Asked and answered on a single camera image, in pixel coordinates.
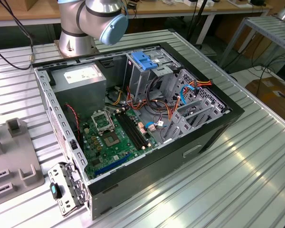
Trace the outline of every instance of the metal bracket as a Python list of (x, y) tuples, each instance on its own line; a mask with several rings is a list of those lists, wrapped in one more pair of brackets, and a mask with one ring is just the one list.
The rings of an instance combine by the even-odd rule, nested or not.
[(74, 165), (59, 163), (48, 170), (53, 198), (57, 201), (63, 217), (83, 206), (86, 201), (86, 190)]

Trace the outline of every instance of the black cable on table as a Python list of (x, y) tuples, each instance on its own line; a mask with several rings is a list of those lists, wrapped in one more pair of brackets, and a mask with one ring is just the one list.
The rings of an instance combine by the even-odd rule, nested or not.
[(34, 61), (34, 50), (33, 50), (33, 39), (32, 36), (27, 32), (27, 30), (24, 28), (23, 24), (15, 17), (13, 11), (11, 10), (9, 4), (6, 2), (6, 0), (3, 0), (4, 3), (0, 0), (0, 4), (9, 12), (9, 14), (13, 17), (15, 23), (17, 24), (17, 26), (19, 27), (19, 29), (22, 31), (22, 33), (27, 36), (30, 39), (30, 48), (31, 48), (31, 52), (32, 54), (29, 57), (29, 66), (28, 67), (19, 67), (16, 66), (14, 64), (12, 64), (11, 62), (9, 62), (1, 53), (0, 53), (0, 57), (7, 62), (9, 65), (11, 65), (12, 67), (18, 69), (18, 70), (28, 70), (30, 69), (30, 67), (32, 66), (32, 63)]

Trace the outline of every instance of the sheet metal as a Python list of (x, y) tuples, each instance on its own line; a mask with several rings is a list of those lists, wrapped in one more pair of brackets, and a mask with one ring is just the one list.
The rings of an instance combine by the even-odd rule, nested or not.
[[(85, 208), (63, 218), (49, 190), (47, 170), (64, 161), (38, 93), (33, 71), (0, 59), (0, 124), (28, 123), (46, 182), (0, 205), (0, 227), (283, 227), (285, 122), (241, 88), (196, 48), (168, 30), (125, 35), (100, 51), (167, 41), (245, 109), (201, 156), (92, 221)], [(17, 66), (29, 48), (2, 51)], [(35, 46), (37, 61), (60, 58), (53, 44)]]
[(247, 18), (245, 24), (285, 49), (285, 22), (270, 17)]

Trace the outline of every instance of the motherboard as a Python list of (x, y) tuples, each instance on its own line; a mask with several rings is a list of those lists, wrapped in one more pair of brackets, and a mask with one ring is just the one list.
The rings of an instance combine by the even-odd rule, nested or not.
[(158, 146), (149, 133), (143, 135), (140, 132), (138, 123), (133, 110), (123, 110), (112, 114), (97, 113), (80, 124), (83, 152), (88, 161), (85, 172), (89, 178), (93, 179)]

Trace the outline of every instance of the blue pcie slot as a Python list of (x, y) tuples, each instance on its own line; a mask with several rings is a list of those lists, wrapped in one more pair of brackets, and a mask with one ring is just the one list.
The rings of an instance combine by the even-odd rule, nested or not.
[(114, 161), (113, 163), (111, 163), (111, 164), (109, 164), (109, 165), (107, 165), (107, 166), (105, 166), (105, 167), (95, 171), (95, 175), (97, 176), (99, 174), (107, 172), (108, 170), (111, 170), (111, 169), (115, 168), (116, 166), (124, 163), (128, 159), (128, 157), (130, 157), (130, 155), (131, 154), (128, 154), (128, 155), (124, 156), (123, 158), (121, 158), (121, 159), (119, 159), (117, 161)]

